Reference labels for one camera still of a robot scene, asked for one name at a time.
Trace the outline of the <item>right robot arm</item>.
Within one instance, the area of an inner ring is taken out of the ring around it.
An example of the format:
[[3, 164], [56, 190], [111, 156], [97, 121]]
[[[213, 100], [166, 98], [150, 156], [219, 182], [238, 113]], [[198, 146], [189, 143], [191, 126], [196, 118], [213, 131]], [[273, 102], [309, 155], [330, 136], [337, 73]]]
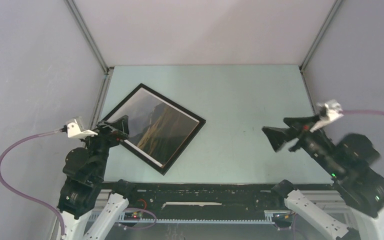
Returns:
[[262, 131], [276, 152], [296, 140], [289, 151], [304, 150], [330, 175], [334, 190], [353, 213], [357, 228], [331, 217], [288, 180], [272, 188], [271, 204], [277, 209], [287, 207], [331, 240], [384, 240], [384, 177], [371, 168], [380, 154], [362, 134], [347, 134], [334, 144], [322, 129], [341, 117], [340, 113], [286, 117], [285, 128], [265, 126]]

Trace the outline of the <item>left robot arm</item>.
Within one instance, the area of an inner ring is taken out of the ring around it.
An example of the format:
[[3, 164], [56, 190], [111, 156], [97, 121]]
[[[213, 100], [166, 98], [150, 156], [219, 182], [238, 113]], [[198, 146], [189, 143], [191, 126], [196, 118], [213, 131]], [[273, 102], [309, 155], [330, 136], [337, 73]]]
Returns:
[[72, 149], [65, 157], [66, 180], [60, 190], [57, 209], [61, 213], [60, 233], [63, 240], [103, 240], [119, 214], [138, 202], [137, 186], [120, 179], [112, 187], [106, 207], [88, 232], [87, 220], [101, 190], [110, 148], [129, 139], [129, 117], [114, 121], [101, 120], [95, 129], [85, 129], [81, 117], [70, 119], [61, 129], [70, 139], [79, 139], [84, 147]]

